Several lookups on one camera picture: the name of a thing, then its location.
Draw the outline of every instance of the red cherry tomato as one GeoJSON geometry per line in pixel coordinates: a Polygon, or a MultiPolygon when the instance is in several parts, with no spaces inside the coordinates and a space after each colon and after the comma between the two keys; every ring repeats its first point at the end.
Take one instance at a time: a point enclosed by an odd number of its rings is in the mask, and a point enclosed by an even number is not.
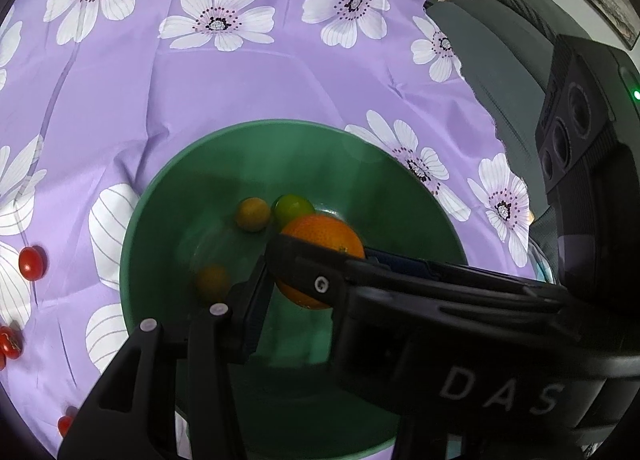
{"type": "Polygon", "coordinates": [[[8,326],[0,326],[0,352],[12,360],[22,355],[22,348],[18,343],[15,332],[8,326]]]}
{"type": "Polygon", "coordinates": [[[58,420],[58,432],[60,433],[60,436],[62,438],[66,436],[73,422],[74,419],[72,416],[65,415],[60,417],[60,419],[58,420]]]}
{"type": "Polygon", "coordinates": [[[44,260],[38,249],[25,247],[18,256],[20,274],[27,281],[38,281],[44,276],[44,260]]]}

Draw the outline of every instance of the orange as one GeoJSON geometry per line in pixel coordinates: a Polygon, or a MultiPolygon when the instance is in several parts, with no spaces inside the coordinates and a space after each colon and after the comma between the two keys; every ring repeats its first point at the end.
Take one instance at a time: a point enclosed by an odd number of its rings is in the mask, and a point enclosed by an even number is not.
{"type": "Polygon", "coordinates": [[[248,233],[263,230],[271,218],[271,208],[262,198],[247,198],[238,204],[236,224],[248,233]]]}
{"type": "Polygon", "coordinates": [[[231,279],[222,265],[209,265],[197,273],[195,287],[203,302],[222,303],[231,289],[231,279]]]}
{"type": "MultiPolygon", "coordinates": [[[[328,215],[312,214],[295,218],[284,227],[282,234],[288,234],[327,249],[345,252],[357,258],[364,258],[364,247],[355,231],[343,221],[328,215]]],[[[276,280],[276,285],[287,299],[298,306],[312,310],[329,308],[328,305],[302,294],[280,280],[276,280]]]]}

